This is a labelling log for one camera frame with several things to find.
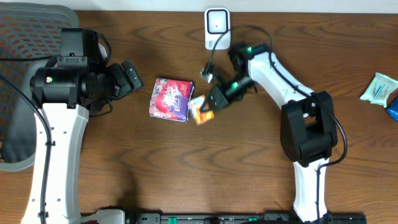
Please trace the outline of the small orange box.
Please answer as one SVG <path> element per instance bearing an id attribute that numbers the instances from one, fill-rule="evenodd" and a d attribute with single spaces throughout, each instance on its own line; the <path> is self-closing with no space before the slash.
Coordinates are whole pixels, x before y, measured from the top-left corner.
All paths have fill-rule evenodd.
<path id="1" fill-rule="evenodd" d="M 206 111 L 201 112 L 200 108 L 205 102 L 205 95 L 198 96 L 190 100 L 188 108 L 191 112 L 193 119 L 195 120 L 197 126 L 202 125 L 214 118 L 214 112 Z"/>

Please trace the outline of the red purple snack packet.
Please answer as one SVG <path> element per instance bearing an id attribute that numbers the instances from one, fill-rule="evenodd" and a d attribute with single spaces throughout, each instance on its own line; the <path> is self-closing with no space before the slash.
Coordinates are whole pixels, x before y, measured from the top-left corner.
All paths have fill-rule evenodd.
<path id="1" fill-rule="evenodd" d="M 193 90 L 193 82 L 157 78 L 150 99 L 150 116 L 186 123 Z"/>

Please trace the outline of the teal snack packet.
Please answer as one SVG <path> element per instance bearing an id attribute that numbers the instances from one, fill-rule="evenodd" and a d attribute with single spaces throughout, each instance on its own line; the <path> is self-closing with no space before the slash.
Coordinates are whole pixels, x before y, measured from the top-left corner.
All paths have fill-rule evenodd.
<path id="1" fill-rule="evenodd" d="M 360 100 L 386 108 L 389 95 L 395 90 L 397 90 L 397 80 L 376 72 Z"/>

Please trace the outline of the blue cookie packet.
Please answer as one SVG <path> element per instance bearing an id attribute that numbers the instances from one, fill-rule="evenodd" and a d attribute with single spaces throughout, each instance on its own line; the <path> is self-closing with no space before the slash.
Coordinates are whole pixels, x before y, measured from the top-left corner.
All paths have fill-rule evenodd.
<path id="1" fill-rule="evenodd" d="M 395 97 L 387 106 L 386 113 L 397 123 L 398 122 L 398 98 Z"/>

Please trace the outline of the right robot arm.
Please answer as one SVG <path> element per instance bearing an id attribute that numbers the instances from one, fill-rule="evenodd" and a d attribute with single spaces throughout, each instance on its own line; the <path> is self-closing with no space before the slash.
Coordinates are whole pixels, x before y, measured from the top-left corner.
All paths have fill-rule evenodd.
<path id="1" fill-rule="evenodd" d="M 331 96 L 300 83 L 266 44 L 240 42 L 231 46 L 228 57 L 236 72 L 233 79 L 224 80 L 211 62 L 201 71 L 207 82 L 218 81 L 201 111 L 223 110 L 255 84 L 262 86 L 280 109 L 280 143 L 295 173 L 293 210 L 301 222 L 321 220 L 327 213 L 325 164 L 337 143 Z"/>

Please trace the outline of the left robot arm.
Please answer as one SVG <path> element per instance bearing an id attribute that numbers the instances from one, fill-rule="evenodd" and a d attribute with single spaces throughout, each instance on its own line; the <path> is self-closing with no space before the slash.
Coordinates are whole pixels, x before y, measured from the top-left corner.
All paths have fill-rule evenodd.
<path id="1" fill-rule="evenodd" d="M 78 175 L 88 120 L 143 87 L 131 61 L 110 63 L 111 47 L 103 34 L 64 28 L 61 51 L 29 70 L 36 123 L 34 173 L 23 223 L 125 223 L 123 210 L 82 217 Z"/>

